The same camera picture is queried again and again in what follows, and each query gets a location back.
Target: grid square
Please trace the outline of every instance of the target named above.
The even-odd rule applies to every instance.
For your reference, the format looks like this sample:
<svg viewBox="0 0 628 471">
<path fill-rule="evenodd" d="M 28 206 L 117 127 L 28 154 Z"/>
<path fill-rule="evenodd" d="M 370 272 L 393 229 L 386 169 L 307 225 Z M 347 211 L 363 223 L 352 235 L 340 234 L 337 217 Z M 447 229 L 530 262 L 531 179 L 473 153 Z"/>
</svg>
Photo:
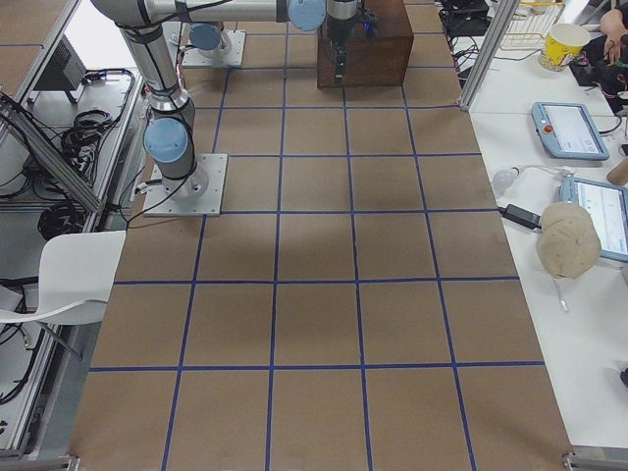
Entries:
<svg viewBox="0 0 628 471">
<path fill-rule="evenodd" d="M 191 280 L 201 222 L 201 218 L 134 220 L 134 229 L 127 232 L 116 280 Z"/>
<path fill-rule="evenodd" d="M 280 280 L 354 280 L 351 220 L 343 214 L 284 214 Z"/>
<path fill-rule="evenodd" d="M 283 35 L 248 35 L 242 66 L 283 67 L 286 63 L 286 38 Z"/>
<path fill-rule="evenodd" d="M 561 469 L 571 446 L 545 367 L 461 368 L 458 374 L 478 469 Z"/>
<path fill-rule="evenodd" d="M 347 111 L 351 155 L 411 154 L 405 110 Z"/>
<path fill-rule="evenodd" d="M 354 285 L 280 285 L 275 363 L 360 362 Z"/>
<path fill-rule="evenodd" d="M 273 280 L 274 214 L 224 214 L 207 223 L 198 280 Z"/>
<path fill-rule="evenodd" d="M 177 366 L 190 286 L 115 286 L 92 366 Z"/>
<path fill-rule="evenodd" d="M 194 117 L 194 150 L 212 152 L 218 125 L 218 110 L 196 110 Z"/>
<path fill-rule="evenodd" d="M 480 156 L 421 157 L 425 199 L 430 209 L 495 208 L 493 189 Z"/>
<path fill-rule="evenodd" d="M 37 55 L 41 53 L 40 46 L 0 46 L 0 64 L 10 64 L 11 67 L 3 67 L 0 72 L 2 91 L 8 95 L 14 95 L 22 84 L 28 69 Z"/>
<path fill-rule="evenodd" d="M 440 34 L 415 34 L 408 66 L 453 68 L 453 59 L 451 58 L 451 52 L 445 36 Z"/>
<path fill-rule="evenodd" d="M 367 385 L 374 469 L 470 471 L 449 368 L 369 370 Z"/>
<path fill-rule="evenodd" d="M 229 74 L 225 106 L 283 106 L 284 71 L 242 69 Z"/>
<path fill-rule="evenodd" d="M 453 105 L 462 91 L 450 69 L 409 69 L 403 90 L 408 106 Z"/>
<path fill-rule="evenodd" d="M 287 155 L 346 155 L 342 110 L 286 110 Z"/>
<path fill-rule="evenodd" d="M 316 86 L 316 69 L 288 69 L 286 104 L 288 106 L 342 106 L 340 88 Z"/>
<path fill-rule="evenodd" d="M 355 216 L 361 280 L 434 277 L 423 214 Z"/>
<path fill-rule="evenodd" d="M 436 213 L 430 222 L 442 277 L 517 275 L 497 211 Z"/>
<path fill-rule="evenodd" d="M 458 108 L 410 110 L 409 113 L 418 154 L 480 152 L 468 113 Z M 434 139 L 435 135 L 443 138 Z"/>
<path fill-rule="evenodd" d="M 199 285 L 185 349 L 186 365 L 268 365 L 273 287 Z"/>
<path fill-rule="evenodd" d="M 362 284 L 360 301 L 367 363 L 451 361 L 436 283 Z"/>
<path fill-rule="evenodd" d="M 225 94 L 227 71 L 222 69 L 183 69 L 185 89 L 196 107 L 219 107 Z"/>
<path fill-rule="evenodd" d="M 359 371 L 277 371 L 271 469 L 367 469 Z"/>
<path fill-rule="evenodd" d="M 412 157 L 353 157 L 351 175 L 358 211 L 423 209 Z"/>
<path fill-rule="evenodd" d="M 90 471 L 160 469 L 176 379 L 170 371 L 90 373 L 69 454 Z"/>
<path fill-rule="evenodd" d="M 284 158 L 282 210 L 348 211 L 345 158 Z"/>
<path fill-rule="evenodd" d="M 218 152 L 279 155 L 282 110 L 224 110 L 216 145 Z"/>
<path fill-rule="evenodd" d="M 399 86 L 355 86 L 344 91 L 346 106 L 402 107 L 403 94 Z"/>
<path fill-rule="evenodd" d="M 168 469 L 264 469 L 267 404 L 265 371 L 184 372 Z"/>
<path fill-rule="evenodd" d="M 279 157 L 232 157 L 223 211 L 276 211 Z"/>
<path fill-rule="evenodd" d="M 542 361 L 516 281 L 444 283 L 457 361 Z"/>
<path fill-rule="evenodd" d="M 43 44 L 67 3 L 66 0 L 48 0 L 46 8 L 41 8 L 39 0 L 2 2 L 0 18 L 4 21 L 0 28 L 0 44 Z"/>
<path fill-rule="evenodd" d="M 406 5 L 405 11 L 412 30 L 417 33 L 440 32 L 443 33 L 443 24 L 439 18 L 439 12 L 434 5 Z"/>
<path fill-rule="evenodd" d="M 288 37 L 288 67 L 316 67 L 316 35 Z"/>
</svg>

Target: white table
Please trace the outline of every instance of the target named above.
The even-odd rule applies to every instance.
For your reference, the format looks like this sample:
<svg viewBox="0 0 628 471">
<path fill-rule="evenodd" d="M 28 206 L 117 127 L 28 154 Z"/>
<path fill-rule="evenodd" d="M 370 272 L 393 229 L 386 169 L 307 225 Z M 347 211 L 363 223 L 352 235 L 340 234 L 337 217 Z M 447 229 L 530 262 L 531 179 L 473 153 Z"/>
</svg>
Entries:
<svg viewBox="0 0 628 471">
<path fill-rule="evenodd" d="M 568 70 L 546 71 L 536 56 L 494 60 L 470 111 L 489 177 L 515 165 L 566 165 L 579 177 L 604 182 L 623 158 L 618 149 L 628 140 L 624 124 L 604 138 L 608 161 L 552 159 L 530 116 L 535 101 L 584 103 L 600 130 L 616 124 L 602 95 L 578 87 Z M 499 205 L 541 214 L 557 200 L 559 186 L 551 174 L 527 169 L 496 198 Z M 600 259 L 577 280 L 558 281 L 567 312 L 536 254 L 538 235 L 505 220 L 504 227 L 570 442 L 628 448 L 628 389 L 619 380 L 628 367 L 628 285 L 621 264 Z"/>
</svg>

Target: blue joint cap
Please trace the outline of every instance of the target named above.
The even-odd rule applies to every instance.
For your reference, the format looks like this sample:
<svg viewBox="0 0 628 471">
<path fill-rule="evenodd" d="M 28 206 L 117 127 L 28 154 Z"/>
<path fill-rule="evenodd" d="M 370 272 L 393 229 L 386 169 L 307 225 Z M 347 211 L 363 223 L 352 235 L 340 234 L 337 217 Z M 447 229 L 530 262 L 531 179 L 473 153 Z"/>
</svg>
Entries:
<svg viewBox="0 0 628 471">
<path fill-rule="evenodd" d="M 189 42 L 204 51 L 211 51 L 220 46 L 220 28 L 211 23 L 193 23 L 189 27 Z"/>
<path fill-rule="evenodd" d="M 327 9 L 325 0 L 289 0 L 288 16 L 302 31 L 312 31 L 323 24 Z"/>
<path fill-rule="evenodd" d="M 144 148 L 162 164 L 172 164 L 187 151 L 189 136 L 185 126 L 173 118 L 161 118 L 146 128 Z"/>
</svg>

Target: wooden box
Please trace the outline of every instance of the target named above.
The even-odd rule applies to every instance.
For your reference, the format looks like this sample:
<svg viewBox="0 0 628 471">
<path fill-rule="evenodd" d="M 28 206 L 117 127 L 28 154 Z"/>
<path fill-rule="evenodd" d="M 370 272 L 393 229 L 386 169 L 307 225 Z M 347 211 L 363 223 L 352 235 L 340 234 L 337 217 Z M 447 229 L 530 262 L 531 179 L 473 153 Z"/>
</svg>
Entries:
<svg viewBox="0 0 628 471">
<path fill-rule="evenodd" d="M 342 84 L 334 82 L 332 44 L 326 25 L 318 30 L 317 86 L 376 86 L 403 84 L 414 34 L 403 0 L 368 0 L 366 8 L 380 18 L 376 38 L 366 37 L 364 27 L 355 25 L 346 43 L 346 69 Z"/>
</svg>

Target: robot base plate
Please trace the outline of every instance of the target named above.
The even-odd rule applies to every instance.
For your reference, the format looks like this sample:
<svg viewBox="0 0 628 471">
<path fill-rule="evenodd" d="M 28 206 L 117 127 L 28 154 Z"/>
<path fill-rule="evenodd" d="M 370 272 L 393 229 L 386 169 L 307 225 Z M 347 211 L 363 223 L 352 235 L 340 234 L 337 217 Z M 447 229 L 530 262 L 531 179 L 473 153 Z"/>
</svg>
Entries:
<svg viewBox="0 0 628 471">
<path fill-rule="evenodd" d="M 197 154 L 197 165 L 200 165 L 209 176 L 209 185 L 205 192 L 197 198 L 176 199 L 172 197 L 159 206 L 146 211 L 145 216 L 220 216 L 227 173 L 227 154 Z M 155 165 L 151 179 L 161 179 L 161 172 Z M 150 186 L 146 192 L 144 207 L 150 208 L 166 197 L 164 188 L 158 184 Z"/>
<path fill-rule="evenodd" d="M 203 56 L 197 49 L 189 49 L 183 57 L 183 67 L 186 69 L 225 69 L 227 67 L 241 67 L 244 56 L 244 31 L 227 31 L 232 42 L 232 49 L 227 54 L 216 54 L 212 57 Z"/>
</svg>

